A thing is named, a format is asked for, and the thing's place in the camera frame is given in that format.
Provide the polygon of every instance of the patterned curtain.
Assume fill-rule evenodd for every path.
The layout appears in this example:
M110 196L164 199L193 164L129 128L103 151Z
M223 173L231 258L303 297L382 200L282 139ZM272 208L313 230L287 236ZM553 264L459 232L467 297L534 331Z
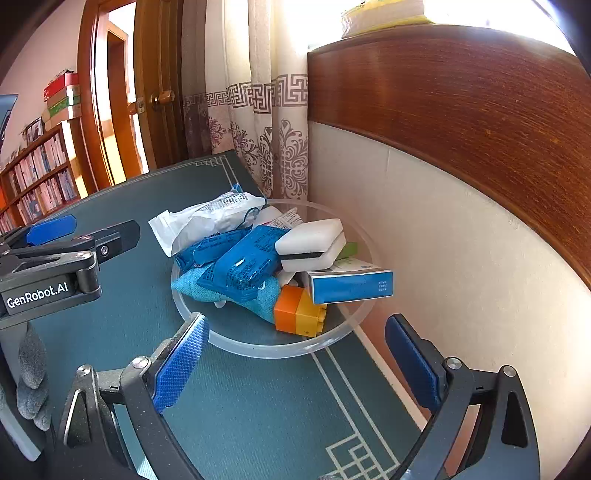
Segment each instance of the patterned curtain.
M306 18L297 0L207 0L213 153L235 149L268 197L307 199Z

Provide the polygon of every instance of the transparent plastic tray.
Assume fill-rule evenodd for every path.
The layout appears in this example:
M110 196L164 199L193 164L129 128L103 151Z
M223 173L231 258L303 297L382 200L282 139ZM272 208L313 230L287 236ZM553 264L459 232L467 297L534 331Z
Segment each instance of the transparent plastic tray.
M268 204L282 212L297 207L298 214L308 222L339 218L347 241L358 244L356 257L380 265L368 234L342 213L301 200L270 199ZM178 265L174 262L171 279L176 280L179 273ZM314 338L306 338L277 332L274 325L235 303L226 302L223 308L218 309L213 303L199 302L176 290L172 292L174 303L184 320L189 319L191 312L201 312L208 318L211 328L210 343L228 352L254 358L288 358L325 348L350 333L365 319L375 304L375 300L329 304L323 333Z

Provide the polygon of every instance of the blue plastic package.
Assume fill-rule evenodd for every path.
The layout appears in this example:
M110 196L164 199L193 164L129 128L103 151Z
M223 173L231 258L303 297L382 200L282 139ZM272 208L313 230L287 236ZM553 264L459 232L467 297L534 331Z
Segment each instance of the blue plastic package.
M193 267L202 267L220 258L250 232L249 228L239 228L229 232L217 233L180 251L175 259L182 273Z
M255 299L258 287L281 264L275 242L288 230L258 225L247 236L211 264L197 281L236 303Z

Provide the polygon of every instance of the white sponge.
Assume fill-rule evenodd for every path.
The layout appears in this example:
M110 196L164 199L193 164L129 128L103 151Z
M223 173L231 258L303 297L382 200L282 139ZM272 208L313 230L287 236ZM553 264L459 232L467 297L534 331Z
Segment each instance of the white sponge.
M292 228L275 242L275 250L283 270L303 272L329 268L345 243L343 224L338 218L332 218Z

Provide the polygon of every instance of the red box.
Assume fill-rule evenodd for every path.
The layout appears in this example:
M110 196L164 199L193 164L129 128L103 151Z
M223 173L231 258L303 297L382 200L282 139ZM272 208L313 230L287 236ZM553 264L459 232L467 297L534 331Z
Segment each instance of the red box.
M77 73L64 73L63 75L60 75L43 90L43 101L48 101L49 97L55 95L62 88L67 87L68 85L78 85L78 83Z

